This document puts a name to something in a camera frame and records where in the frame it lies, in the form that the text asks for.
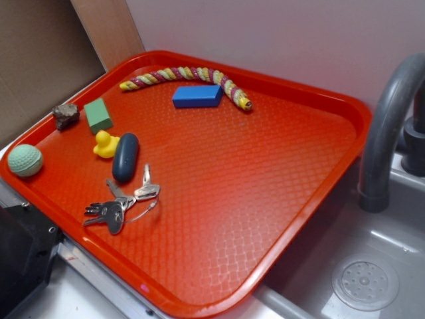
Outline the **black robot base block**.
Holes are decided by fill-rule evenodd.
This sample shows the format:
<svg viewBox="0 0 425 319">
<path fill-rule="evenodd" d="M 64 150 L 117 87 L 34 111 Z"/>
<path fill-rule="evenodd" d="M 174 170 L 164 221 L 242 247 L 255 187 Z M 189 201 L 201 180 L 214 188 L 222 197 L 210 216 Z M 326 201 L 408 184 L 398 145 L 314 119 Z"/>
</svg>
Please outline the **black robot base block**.
<svg viewBox="0 0 425 319">
<path fill-rule="evenodd" d="M 48 286 L 59 227 L 33 205 L 1 208 L 1 317 L 10 318 Z"/>
</svg>

